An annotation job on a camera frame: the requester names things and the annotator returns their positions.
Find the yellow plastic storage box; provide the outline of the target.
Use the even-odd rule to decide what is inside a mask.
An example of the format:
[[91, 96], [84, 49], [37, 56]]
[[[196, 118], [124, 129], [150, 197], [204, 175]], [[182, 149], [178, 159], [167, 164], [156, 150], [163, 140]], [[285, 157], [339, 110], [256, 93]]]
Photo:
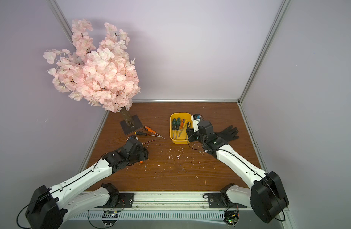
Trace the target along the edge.
[[174, 113], [170, 117], [170, 137], [171, 137], [171, 140], [175, 144], [187, 144], [188, 140], [186, 140], [186, 136], [187, 136], [186, 129], [183, 131], [183, 133], [181, 134], [180, 137], [178, 137], [178, 135], [177, 135], [177, 139], [175, 139], [176, 130], [174, 130], [174, 131], [172, 130], [172, 120], [174, 118], [177, 119], [178, 117], [180, 117], [181, 119], [187, 119], [191, 123], [191, 128], [193, 128], [192, 120], [191, 120], [192, 115], [189, 113]]

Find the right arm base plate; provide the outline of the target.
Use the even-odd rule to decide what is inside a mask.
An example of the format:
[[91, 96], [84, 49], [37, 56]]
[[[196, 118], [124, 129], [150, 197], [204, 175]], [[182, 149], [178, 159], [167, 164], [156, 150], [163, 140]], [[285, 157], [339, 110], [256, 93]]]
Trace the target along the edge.
[[210, 209], [227, 209], [227, 208], [248, 208], [249, 203], [245, 202], [237, 202], [232, 203], [225, 194], [221, 194], [220, 192], [212, 192], [203, 194], [203, 198], [207, 200]]

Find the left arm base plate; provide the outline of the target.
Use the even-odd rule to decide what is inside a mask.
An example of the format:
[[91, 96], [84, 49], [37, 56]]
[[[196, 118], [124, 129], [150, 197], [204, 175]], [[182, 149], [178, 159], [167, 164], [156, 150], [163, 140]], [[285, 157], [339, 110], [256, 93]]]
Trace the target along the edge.
[[134, 193], [119, 193], [116, 197], [110, 197], [108, 202], [103, 206], [98, 206], [96, 209], [112, 209], [112, 208], [132, 208], [134, 202]]

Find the orange handled screwdriver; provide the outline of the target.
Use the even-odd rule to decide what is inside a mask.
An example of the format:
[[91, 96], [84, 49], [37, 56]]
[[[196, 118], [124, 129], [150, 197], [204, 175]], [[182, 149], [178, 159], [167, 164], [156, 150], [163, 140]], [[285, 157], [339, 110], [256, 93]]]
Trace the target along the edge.
[[185, 127], [185, 122], [186, 122], [185, 119], [181, 119], [180, 132], [179, 132], [179, 134], [178, 134], [178, 137], [180, 137], [181, 134], [182, 134], [182, 132], [183, 132], [183, 129], [184, 129], [184, 127]]

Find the green black screwdriver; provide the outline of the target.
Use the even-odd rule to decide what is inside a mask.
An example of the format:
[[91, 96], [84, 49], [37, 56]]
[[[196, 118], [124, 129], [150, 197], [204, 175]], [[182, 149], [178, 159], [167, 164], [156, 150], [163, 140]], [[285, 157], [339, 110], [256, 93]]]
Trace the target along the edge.
[[174, 131], [176, 129], [176, 119], [174, 118], [172, 120], [172, 130]]
[[175, 125], [175, 129], [176, 129], [175, 139], [177, 139], [177, 135], [178, 135], [178, 131], [179, 131], [180, 125], [181, 125], [181, 118], [178, 117], [176, 119], [176, 125]]

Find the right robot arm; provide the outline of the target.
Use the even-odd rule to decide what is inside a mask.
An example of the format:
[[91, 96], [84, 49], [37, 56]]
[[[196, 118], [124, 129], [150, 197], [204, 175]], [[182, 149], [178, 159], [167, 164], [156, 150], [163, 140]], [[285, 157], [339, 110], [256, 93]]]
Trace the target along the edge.
[[200, 118], [187, 124], [186, 133], [189, 142], [201, 143], [206, 153], [227, 165], [245, 182], [250, 189], [250, 200], [245, 206], [250, 206], [263, 222], [270, 223], [288, 207], [289, 200], [279, 175], [254, 166], [229, 144], [238, 139], [236, 127], [215, 132], [209, 121]]

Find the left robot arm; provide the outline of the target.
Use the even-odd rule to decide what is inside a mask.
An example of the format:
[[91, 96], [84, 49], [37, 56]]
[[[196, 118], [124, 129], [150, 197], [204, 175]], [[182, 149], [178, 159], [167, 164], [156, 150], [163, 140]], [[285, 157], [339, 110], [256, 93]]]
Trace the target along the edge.
[[123, 208], [119, 191], [111, 183], [82, 194], [93, 184], [113, 175], [135, 163], [148, 159], [149, 151], [137, 138], [109, 153], [103, 154], [97, 162], [76, 176], [47, 188], [37, 188], [24, 207], [25, 217], [32, 229], [58, 229], [74, 216], [97, 207]]

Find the yellow handled screwdriver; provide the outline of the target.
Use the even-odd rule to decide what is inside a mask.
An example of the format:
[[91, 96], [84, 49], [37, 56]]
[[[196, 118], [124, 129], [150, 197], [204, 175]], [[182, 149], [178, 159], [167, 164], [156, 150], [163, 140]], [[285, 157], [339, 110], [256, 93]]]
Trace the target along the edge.
[[187, 119], [183, 119], [182, 120], [182, 124], [181, 124], [181, 131], [180, 131], [180, 135], [183, 133], [183, 131], [187, 128], [187, 124], [188, 124], [188, 120]]

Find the black handled long screwdriver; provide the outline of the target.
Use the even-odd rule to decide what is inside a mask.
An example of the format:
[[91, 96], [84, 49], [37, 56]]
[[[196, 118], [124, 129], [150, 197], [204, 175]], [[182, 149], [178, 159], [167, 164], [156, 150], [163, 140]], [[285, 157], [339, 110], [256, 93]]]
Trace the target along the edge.
[[154, 136], [154, 137], [160, 137], [158, 135], [154, 135], [154, 134], [148, 134], [148, 133], [145, 133], [145, 132], [135, 132], [136, 135], [138, 136]]

